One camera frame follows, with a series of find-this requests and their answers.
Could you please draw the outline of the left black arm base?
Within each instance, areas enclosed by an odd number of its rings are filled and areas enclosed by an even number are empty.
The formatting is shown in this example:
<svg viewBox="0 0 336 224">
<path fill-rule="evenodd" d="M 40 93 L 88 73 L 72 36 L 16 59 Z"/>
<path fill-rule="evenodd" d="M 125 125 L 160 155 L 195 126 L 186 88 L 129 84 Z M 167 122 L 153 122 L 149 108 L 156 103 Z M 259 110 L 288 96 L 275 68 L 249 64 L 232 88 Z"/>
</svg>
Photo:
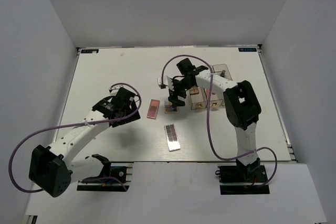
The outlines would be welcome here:
<svg viewBox="0 0 336 224">
<path fill-rule="evenodd" d="M 133 163 L 112 163 L 109 173 L 87 183 L 79 182 L 77 191 L 126 193 L 132 180 Z"/>
</svg>

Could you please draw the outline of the brown eyeshadow palette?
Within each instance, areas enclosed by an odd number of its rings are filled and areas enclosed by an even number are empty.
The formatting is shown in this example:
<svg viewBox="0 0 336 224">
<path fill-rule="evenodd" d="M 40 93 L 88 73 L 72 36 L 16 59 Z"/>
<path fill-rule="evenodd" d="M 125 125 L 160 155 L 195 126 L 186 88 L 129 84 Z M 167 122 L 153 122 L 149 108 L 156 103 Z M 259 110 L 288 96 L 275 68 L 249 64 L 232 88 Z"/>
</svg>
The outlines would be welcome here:
<svg viewBox="0 0 336 224">
<path fill-rule="evenodd" d="M 189 93 L 190 93 L 190 95 L 197 95 L 197 94 L 199 94 L 199 88 L 198 87 L 196 87 L 196 86 L 194 86 L 194 87 L 192 87 L 191 89 L 189 89 Z"/>
</svg>

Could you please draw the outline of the foundation bottle with pump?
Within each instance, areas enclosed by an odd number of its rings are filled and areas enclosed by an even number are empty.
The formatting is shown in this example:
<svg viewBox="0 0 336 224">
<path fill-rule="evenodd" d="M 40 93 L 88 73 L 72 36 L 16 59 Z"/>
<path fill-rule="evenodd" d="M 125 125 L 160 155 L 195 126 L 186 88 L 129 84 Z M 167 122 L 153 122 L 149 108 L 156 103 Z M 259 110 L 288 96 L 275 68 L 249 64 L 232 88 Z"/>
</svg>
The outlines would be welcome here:
<svg viewBox="0 0 336 224">
<path fill-rule="evenodd" d="M 220 76 L 221 76 L 221 77 L 225 77 L 225 73 L 226 73 L 226 71 L 223 70 L 223 71 L 220 73 Z"/>
</svg>

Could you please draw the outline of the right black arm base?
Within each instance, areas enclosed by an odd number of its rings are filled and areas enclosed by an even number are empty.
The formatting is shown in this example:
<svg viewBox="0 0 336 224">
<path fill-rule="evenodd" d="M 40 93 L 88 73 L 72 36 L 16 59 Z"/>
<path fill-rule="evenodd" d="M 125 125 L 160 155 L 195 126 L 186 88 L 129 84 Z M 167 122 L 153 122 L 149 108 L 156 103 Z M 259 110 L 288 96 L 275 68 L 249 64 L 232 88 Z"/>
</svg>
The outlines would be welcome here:
<svg viewBox="0 0 336 224">
<path fill-rule="evenodd" d="M 261 165 L 252 176 L 244 178 L 237 166 L 219 166 L 215 171 L 219 179 L 221 195 L 268 195 L 269 186 L 263 185 L 268 180 L 266 169 Z"/>
</svg>

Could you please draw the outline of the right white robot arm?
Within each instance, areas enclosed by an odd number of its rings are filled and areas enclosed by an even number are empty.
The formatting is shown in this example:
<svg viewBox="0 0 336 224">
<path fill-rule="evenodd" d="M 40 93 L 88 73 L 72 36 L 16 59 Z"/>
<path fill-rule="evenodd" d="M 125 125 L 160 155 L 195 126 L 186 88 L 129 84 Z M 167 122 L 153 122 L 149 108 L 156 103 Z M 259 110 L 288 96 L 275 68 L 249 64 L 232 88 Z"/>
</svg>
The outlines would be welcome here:
<svg viewBox="0 0 336 224">
<path fill-rule="evenodd" d="M 224 100 L 226 116 L 235 128 L 237 140 L 236 162 L 238 177 L 247 182 L 256 175 L 260 167 L 260 158 L 256 147 L 256 126 L 261 113 L 261 106 L 249 81 L 236 82 L 215 73 L 208 63 L 194 66 L 191 56 L 183 55 L 176 66 L 178 77 L 161 75 L 160 88 L 168 88 L 168 100 L 174 107 L 184 106 L 186 93 L 192 87 L 208 90 Z"/>
</svg>

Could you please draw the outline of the colourful square eyeshadow palette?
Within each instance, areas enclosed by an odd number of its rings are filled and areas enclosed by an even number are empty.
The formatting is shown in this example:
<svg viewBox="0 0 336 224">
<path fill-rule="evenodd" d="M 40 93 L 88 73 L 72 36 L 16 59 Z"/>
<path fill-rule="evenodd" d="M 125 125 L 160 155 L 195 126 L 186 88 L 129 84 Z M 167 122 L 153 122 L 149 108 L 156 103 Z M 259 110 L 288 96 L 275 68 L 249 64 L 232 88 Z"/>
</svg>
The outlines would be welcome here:
<svg viewBox="0 0 336 224">
<path fill-rule="evenodd" d="M 172 102 L 169 100 L 164 101 L 164 113 L 166 114 L 172 114 L 172 113 L 177 113 L 178 109 L 177 107 L 172 106 Z"/>
</svg>

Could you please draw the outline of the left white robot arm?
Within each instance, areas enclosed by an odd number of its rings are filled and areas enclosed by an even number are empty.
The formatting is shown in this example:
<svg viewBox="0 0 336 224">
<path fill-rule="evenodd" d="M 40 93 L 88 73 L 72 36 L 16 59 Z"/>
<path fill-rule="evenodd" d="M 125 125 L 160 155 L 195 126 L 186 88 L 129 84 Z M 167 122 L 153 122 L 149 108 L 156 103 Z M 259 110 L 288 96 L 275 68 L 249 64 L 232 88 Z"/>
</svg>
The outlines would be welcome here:
<svg viewBox="0 0 336 224">
<path fill-rule="evenodd" d="M 104 182 L 111 178 L 111 162 L 99 154 L 74 160 L 77 154 L 110 127 L 140 119 L 135 92 L 119 87 L 87 114 L 82 126 L 75 126 L 59 140 L 32 152 L 29 179 L 52 197 L 58 197 L 75 182 Z"/>
</svg>

